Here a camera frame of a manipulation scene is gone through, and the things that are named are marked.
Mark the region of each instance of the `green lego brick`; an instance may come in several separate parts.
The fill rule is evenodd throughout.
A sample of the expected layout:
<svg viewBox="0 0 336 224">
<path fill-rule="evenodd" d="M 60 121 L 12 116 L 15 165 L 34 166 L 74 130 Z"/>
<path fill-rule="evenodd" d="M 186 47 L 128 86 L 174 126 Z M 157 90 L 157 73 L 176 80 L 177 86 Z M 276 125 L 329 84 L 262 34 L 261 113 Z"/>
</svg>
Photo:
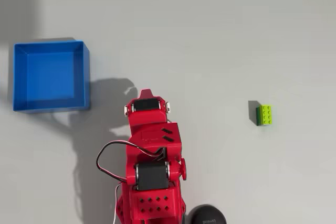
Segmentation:
<svg viewBox="0 0 336 224">
<path fill-rule="evenodd" d="M 271 106 L 268 104 L 262 104 L 258 108 L 258 119 L 259 125 L 270 125 L 272 124 L 272 112 Z"/>
</svg>

